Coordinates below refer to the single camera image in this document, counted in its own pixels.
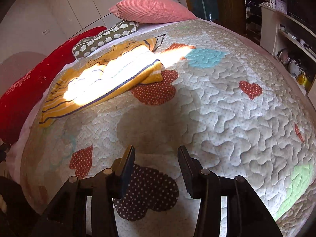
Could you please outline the yellow striped knit sweater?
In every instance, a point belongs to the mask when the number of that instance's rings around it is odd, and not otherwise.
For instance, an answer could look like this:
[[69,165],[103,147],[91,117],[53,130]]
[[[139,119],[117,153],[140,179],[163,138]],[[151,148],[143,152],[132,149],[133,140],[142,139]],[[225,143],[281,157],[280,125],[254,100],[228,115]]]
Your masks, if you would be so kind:
[[138,84],[162,81],[162,63],[153,53],[157,44],[157,38],[126,41],[77,70],[67,69],[44,101],[39,125],[48,127],[56,119],[112,99]]

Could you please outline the beige patchwork quilt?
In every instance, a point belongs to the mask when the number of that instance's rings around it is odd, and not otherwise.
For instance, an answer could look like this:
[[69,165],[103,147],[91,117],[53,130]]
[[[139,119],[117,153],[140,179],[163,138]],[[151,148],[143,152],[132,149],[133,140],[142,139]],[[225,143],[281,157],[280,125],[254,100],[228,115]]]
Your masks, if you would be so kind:
[[116,207],[120,236],[192,236],[199,201],[187,193],[177,149],[186,146],[218,176],[244,176],[284,236],[315,207],[315,117],[275,65],[232,33],[189,20],[138,33],[157,38],[165,82],[144,86],[49,127],[32,124],[20,184],[41,213],[70,176],[92,177],[135,147],[135,162],[158,170],[179,196],[167,211],[135,220]]

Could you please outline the red long pillow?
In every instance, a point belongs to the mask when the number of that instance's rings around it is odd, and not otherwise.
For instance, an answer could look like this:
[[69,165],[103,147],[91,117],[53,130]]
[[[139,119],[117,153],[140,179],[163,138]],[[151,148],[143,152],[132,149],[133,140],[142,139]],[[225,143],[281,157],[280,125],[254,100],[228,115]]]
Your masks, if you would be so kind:
[[74,45],[106,29],[95,27],[67,40],[1,96],[1,140],[4,143],[17,142],[24,122],[44,91],[66,64],[74,62]]

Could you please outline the yellow object on shelf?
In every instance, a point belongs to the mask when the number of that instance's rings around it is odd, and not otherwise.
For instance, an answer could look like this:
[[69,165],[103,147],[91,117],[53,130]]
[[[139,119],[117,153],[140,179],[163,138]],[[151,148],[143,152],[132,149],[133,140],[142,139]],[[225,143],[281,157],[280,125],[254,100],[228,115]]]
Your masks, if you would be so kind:
[[309,88],[311,86],[311,82],[308,79],[308,77],[306,76],[305,72],[301,73],[297,77],[297,82],[299,85],[303,86],[306,90],[309,90]]

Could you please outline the white shelf unit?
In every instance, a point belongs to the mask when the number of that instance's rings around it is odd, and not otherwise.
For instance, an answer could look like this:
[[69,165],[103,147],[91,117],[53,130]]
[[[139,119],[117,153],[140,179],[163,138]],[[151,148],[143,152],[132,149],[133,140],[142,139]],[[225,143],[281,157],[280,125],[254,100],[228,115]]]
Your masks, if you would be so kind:
[[260,46],[283,64],[296,80],[305,72],[311,82],[309,90],[300,90],[315,105],[315,33],[295,18],[270,7],[261,7]]

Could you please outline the green hedgehog print pillow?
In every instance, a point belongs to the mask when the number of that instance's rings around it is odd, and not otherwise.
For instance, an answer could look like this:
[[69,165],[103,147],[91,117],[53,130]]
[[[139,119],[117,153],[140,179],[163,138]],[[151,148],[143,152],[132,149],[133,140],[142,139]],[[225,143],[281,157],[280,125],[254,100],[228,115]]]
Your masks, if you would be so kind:
[[75,59],[86,58],[95,50],[114,40],[135,33],[139,28],[139,23],[127,20],[117,22],[110,29],[101,31],[95,36],[90,36],[80,40],[73,48],[72,54]]

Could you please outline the pink textured pillow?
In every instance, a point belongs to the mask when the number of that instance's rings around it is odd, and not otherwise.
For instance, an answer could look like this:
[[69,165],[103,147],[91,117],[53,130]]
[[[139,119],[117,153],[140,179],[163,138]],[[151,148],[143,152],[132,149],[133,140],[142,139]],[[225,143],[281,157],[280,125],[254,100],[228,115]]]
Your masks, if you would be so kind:
[[118,18],[145,24],[182,22],[197,17],[173,0],[122,0],[109,11]]

